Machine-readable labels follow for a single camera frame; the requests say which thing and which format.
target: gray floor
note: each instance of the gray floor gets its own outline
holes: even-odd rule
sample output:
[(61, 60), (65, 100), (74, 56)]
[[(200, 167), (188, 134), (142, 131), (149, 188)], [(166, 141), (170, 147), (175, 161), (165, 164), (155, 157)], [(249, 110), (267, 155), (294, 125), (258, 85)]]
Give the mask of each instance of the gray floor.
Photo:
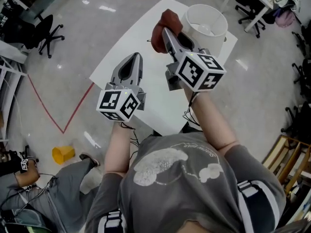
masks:
[[(65, 41), (52, 44), (52, 58), (40, 56), (33, 50), (26, 63), (38, 94), (47, 110), (63, 130), (83, 94), (91, 85), (89, 76), (117, 40), (151, 7), (160, 0), (55, 0), (50, 6), (54, 25), (64, 24), (58, 34)], [(177, 0), (186, 5), (198, 3), (219, 8), (223, 0)], [(106, 6), (115, 10), (102, 10)], [(212, 97), (229, 120), (240, 142), (260, 161), (264, 159), (286, 125), (288, 116), (284, 108), (301, 100), (293, 80), (296, 73), (291, 63), (302, 61), (292, 30), (268, 25), (261, 38), (254, 31), (244, 32), (246, 25), (237, 20), (244, 15), (234, 10), (231, 0), (224, 13), (229, 31), (238, 42), (225, 68), (227, 75), (212, 91)], [(88, 151), (101, 161), (109, 142), (112, 123), (95, 111), (100, 89), (94, 85), (79, 107), (63, 134), (48, 117), (28, 78), (21, 82), (9, 128), (9, 146), (22, 150), (27, 142), (40, 162), (40, 172), (55, 174), (61, 166), (52, 160), (52, 148), (73, 144), (77, 155)], [(138, 138), (144, 139), (151, 129), (136, 120)], [(92, 147), (85, 138), (87, 132), (100, 146)], [(100, 179), (92, 174), (90, 184)], [(41, 183), (49, 177), (42, 176)]]

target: yellow object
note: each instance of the yellow object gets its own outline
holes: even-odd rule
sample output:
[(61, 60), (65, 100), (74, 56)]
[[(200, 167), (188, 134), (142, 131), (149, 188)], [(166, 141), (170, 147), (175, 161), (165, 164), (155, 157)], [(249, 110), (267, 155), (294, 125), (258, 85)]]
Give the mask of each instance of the yellow object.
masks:
[(75, 152), (72, 146), (55, 147), (52, 150), (53, 159), (59, 165), (71, 159), (74, 155)]

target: cable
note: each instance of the cable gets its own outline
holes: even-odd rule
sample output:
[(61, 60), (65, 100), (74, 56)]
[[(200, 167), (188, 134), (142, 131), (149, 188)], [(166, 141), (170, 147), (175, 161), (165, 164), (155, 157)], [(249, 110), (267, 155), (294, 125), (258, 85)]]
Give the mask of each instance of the cable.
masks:
[(39, 173), (39, 175), (49, 175), (49, 176), (55, 177), (55, 175), (53, 175), (53, 174), (48, 174), (48, 173)]
[(134, 151), (134, 152), (132, 153), (132, 155), (131, 155), (131, 157), (130, 157), (130, 160), (132, 159), (133, 155), (134, 155), (135, 153), (137, 153), (137, 152), (138, 152), (138, 150), (137, 150), (137, 151)]
[(21, 188), (21, 190), (20, 190), (19, 192), (16, 192), (15, 194), (13, 194), (13, 195), (7, 197), (7, 198), (1, 203), (1, 205), (0, 205), (0, 212), (2, 212), (2, 206), (3, 206), (8, 200), (10, 200), (11, 198), (13, 198), (13, 197), (17, 196), (18, 194), (20, 194), (20, 193), (22, 193), (22, 192), (25, 192), (25, 191), (27, 191), (27, 190), (29, 190), (29, 188), (26, 188), (26, 189)]
[(191, 114), (191, 109), (190, 109), (191, 106), (192, 106), (192, 104), (193, 104), (193, 101), (196, 99), (196, 97), (197, 97), (198, 95), (199, 95), (199, 92), (193, 92), (193, 93), (192, 93), (191, 98), (190, 98), (190, 100), (189, 100), (188, 109), (184, 112), (183, 118), (186, 119), (186, 120), (189, 121), (189, 122), (192, 122), (193, 124), (195, 124), (195, 125), (197, 125), (197, 126), (200, 126), (200, 124), (197, 123), (197, 122), (195, 121), (194, 117), (192, 116), (192, 114)]
[(138, 138), (137, 138), (137, 135), (136, 135), (136, 133), (135, 133), (135, 128), (132, 128), (132, 127), (130, 127), (130, 126), (128, 126), (128, 125), (126, 125), (125, 123), (123, 123), (123, 122), (121, 122), (120, 123), (120, 126), (122, 127), (122, 128), (124, 128), (124, 129), (130, 129), (130, 130), (133, 130), (133, 134), (134, 134), (134, 136), (135, 136), (135, 138), (131, 138), (131, 142), (130, 143), (132, 143), (134, 146), (136, 146), (137, 148), (139, 147), (139, 145), (140, 145), (140, 143), (139, 143), (139, 141), (138, 141)]
[(33, 200), (39, 198), (39, 197), (48, 189), (48, 186), (49, 186), (50, 182), (51, 182), (52, 180), (54, 180), (54, 179), (57, 179), (57, 178), (53, 175), (53, 177), (50, 179), (50, 181), (47, 183), (47, 185), (42, 189), (42, 191), (41, 191), (37, 196), (35, 196), (35, 197), (33, 197), (31, 200), (29, 200), (29, 201), (19, 210), (19, 212), (16, 213), (15, 216), (18, 216), (18, 215), (27, 207), (27, 205), (28, 205), (30, 202), (32, 202)]

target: white desk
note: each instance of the white desk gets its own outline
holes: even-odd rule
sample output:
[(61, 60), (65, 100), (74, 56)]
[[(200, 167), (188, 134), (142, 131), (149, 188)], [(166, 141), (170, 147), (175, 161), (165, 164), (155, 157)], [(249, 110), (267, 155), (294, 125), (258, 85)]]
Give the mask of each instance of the white desk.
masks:
[(27, 55), (22, 53), (18, 48), (0, 40), (0, 56), (14, 60), (18, 63), (24, 64)]
[[(245, 32), (248, 32), (255, 25), (255, 23), (258, 22), (259, 19), (268, 11), (268, 9), (273, 9), (273, 1), (270, 1), (270, 0), (259, 0), (259, 1), (261, 1), (265, 7), (258, 13), (255, 19), (252, 20), (251, 23), (245, 28)], [(228, 2), (229, 0), (224, 0), (220, 8), (221, 13), (224, 11)]]
[[(135, 111), (144, 123), (161, 135), (178, 133), (187, 122), (182, 115), (188, 107), (183, 90), (169, 91), (165, 78), (166, 65), (173, 60), (169, 54), (157, 53), (147, 40), (161, 18), (161, 14), (171, 9), (181, 18), (187, 6), (174, 1), (162, 0), (144, 14), (113, 46), (96, 67), (90, 79), (101, 89), (110, 82), (114, 68), (128, 55), (139, 52), (143, 58), (143, 75), (140, 87), (147, 93), (145, 110)], [(231, 53), (237, 38), (231, 33), (226, 35), (219, 61), (224, 64)]]

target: backpack strap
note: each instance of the backpack strap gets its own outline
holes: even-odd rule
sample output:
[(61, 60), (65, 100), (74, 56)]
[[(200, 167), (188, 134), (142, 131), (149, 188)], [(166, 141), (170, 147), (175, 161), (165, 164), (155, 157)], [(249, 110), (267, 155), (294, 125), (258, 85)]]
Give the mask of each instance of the backpack strap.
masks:
[(246, 233), (267, 233), (278, 224), (280, 213), (271, 190), (261, 181), (238, 184), (239, 209)]

